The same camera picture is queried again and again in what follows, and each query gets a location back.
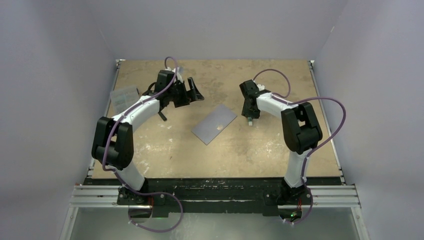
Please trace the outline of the grey envelope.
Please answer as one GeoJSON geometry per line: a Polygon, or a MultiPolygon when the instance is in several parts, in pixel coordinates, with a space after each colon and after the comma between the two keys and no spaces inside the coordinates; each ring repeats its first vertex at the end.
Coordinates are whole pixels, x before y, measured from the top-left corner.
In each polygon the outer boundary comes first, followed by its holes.
{"type": "Polygon", "coordinates": [[[205,145],[211,143],[237,115],[224,104],[218,105],[191,132],[205,145]]]}

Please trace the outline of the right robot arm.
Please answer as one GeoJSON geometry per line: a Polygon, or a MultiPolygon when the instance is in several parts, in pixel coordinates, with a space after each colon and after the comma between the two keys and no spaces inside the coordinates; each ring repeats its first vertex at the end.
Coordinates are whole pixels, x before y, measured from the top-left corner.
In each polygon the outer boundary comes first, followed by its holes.
{"type": "Polygon", "coordinates": [[[300,198],[305,189],[306,169],[310,153],[323,138],[322,129],[311,103],[294,103],[276,97],[269,90],[260,89],[253,80],[239,85],[244,97],[241,115],[249,126],[267,112],[281,120],[285,145],[289,149],[288,166],[281,183],[280,196],[288,204],[300,198]]]}

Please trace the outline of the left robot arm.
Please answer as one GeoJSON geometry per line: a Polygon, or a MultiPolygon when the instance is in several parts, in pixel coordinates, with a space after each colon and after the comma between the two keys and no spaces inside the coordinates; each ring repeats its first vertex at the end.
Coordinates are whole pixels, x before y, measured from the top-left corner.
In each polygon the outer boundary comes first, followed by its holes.
{"type": "Polygon", "coordinates": [[[101,117],[96,129],[91,156],[105,172],[113,172],[130,190],[129,197],[138,205],[146,203],[149,191],[146,178],[133,163],[134,131],[149,118],[159,114],[169,103],[179,108],[205,98],[189,77],[189,89],[176,68],[160,70],[146,92],[129,108],[113,117],[101,117]]]}

